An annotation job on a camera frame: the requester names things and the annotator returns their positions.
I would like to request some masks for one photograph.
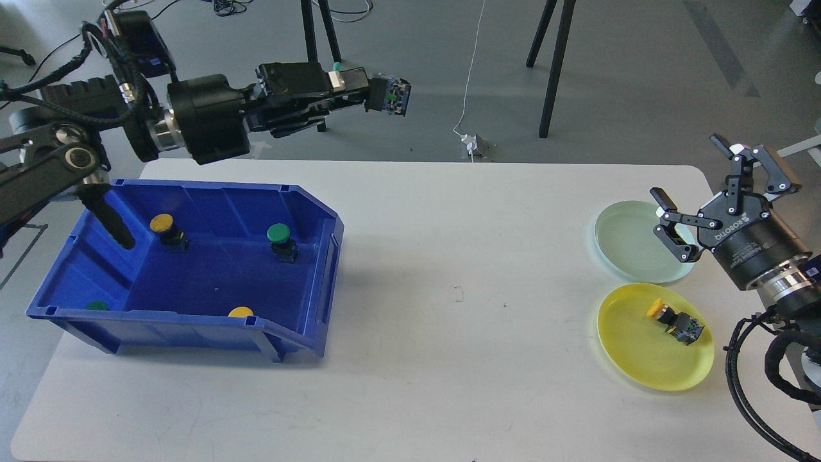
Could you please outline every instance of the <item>light green plate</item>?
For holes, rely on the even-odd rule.
[[[596,219],[596,243],[604,257],[629,279],[666,283],[680,279],[693,268],[681,263],[653,233],[658,206],[642,201],[617,202]],[[681,238],[694,243],[686,226],[676,226]]]
[[[647,309],[657,298],[704,324],[699,339],[685,345],[669,335],[663,324],[648,318]],[[650,388],[687,390],[698,385],[713,366],[713,335],[704,316],[664,287],[630,284],[612,291],[599,309],[598,327],[599,339],[613,363]]]

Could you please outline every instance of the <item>yellow button cap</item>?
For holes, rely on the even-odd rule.
[[[658,317],[659,313],[662,312],[664,309],[664,300],[661,298],[656,298],[656,301],[650,305],[650,309],[647,310],[647,317],[656,318]]]
[[[248,307],[236,307],[228,313],[229,317],[246,317],[246,316],[253,316],[254,312],[251,311]]]
[[[174,218],[169,214],[159,214],[151,219],[149,227],[155,233],[165,233],[174,225]]]

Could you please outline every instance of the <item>black stand leg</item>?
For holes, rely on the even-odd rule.
[[[318,0],[319,10],[322,12],[322,22],[325,24],[325,34],[328,36],[328,42],[331,44],[331,54],[334,62],[342,62],[342,56],[339,53],[339,43],[337,42],[337,32],[333,29],[333,19],[331,18],[331,8],[328,6],[328,0]]]
[[[536,36],[533,38],[533,44],[530,46],[530,54],[527,55],[527,67],[533,67],[536,63],[536,56],[539,55],[539,50],[542,48],[542,42],[544,42],[544,33],[548,31],[550,18],[553,17],[553,10],[556,9],[556,3],[558,3],[558,1],[559,0],[547,0],[544,4],[542,19],[539,20],[539,28],[536,29]]]
[[[23,62],[26,66],[34,66],[35,64],[37,64],[37,62],[34,60],[34,57],[26,53],[23,49],[10,49],[7,47],[0,47],[0,53],[13,54],[15,56],[19,56],[23,58]]]
[[[556,90],[559,87],[559,76],[562,74],[564,52],[567,47],[567,36],[570,34],[570,22],[573,19],[573,7],[576,0],[565,0],[562,18],[559,20],[559,32],[556,38],[556,49],[553,52],[553,64],[550,65],[548,92],[544,96],[542,122],[539,124],[539,138],[547,138],[550,130],[550,118],[553,115],[553,104],[556,102]]]
[[[316,34],[314,33],[314,12],[310,0],[300,0],[302,5],[302,27],[305,29],[305,47],[308,51],[309,62],[319,62],[316,53]]]

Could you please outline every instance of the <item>green button cap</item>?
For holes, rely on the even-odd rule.
[[[87,310],[95,310],[98,312],[106,312],[108,311],[108,305],[105,302],[91,302],[88,305],[85,305],[85,309]]]
[[[284,244],[291,238],[291,230],[287,224],[277,223],[268,228],[268,240],[275,244]]]

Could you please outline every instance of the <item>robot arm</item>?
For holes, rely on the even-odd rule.
[[[737,371],[746,337],[756,327],[763,327],[776,335],[764,358],[764,373],[770,382],[793,399],[821,404],[821,383],[813,382],[813,377],[821,377],[821,284],[801,270],[811,252],[773,209],[774,200],[798,192],[801,184],[777,152],[764,146],[729,146],[718,135],[710,139],[732,162],[725,189],[695,215],[685,215],[663,189],[652,188],[650,193],[663,209],[654,232],[680,261],[696,261],[707,250],[739,290],[759,292],[766,312],[739,321],[724,348],[730,394],[761,437],[796,460],[818,460],[778,435],[758,416],[744,397]],[[756,162],[768,174],[766,196],[753,191]],[[679,223],[698,229],[697,243],[681,239],[674,228]],[[781,377],[779,365],[790,344],[807,348],[802,366],[813,390],[797,388]]]
[[[148,14],[115,13],[119,3],[109,5],[99,26],[83,24],[83,51],[52,75],[18,89],[0,82],[0,100],[37,104],[12,114],[15,135],[0,140],[0,154],[21,153],[19,164],[0,164],[0,250],[56,196],[80,199],[124,248],[134,247],[104,200],[111,167],[100,143],[103,130],[122,128],[143,162],[184,146],[207,164],[247,154],[248,132],[276,138],[312,126],[323,132],[325,117],[337,109],[364,105],[405,115],[411,85],[368,78],[361,67],[325,72],[316,62],[266,63],[257,68],[257,81],[239,90],[220,74],[180,81]],[[113,75],[54,84],[82,64],[92,45],[111,62]],[[146,80],[163,75],[171,77],[168,107]],[[35,89],[41,99],[24,95]]]

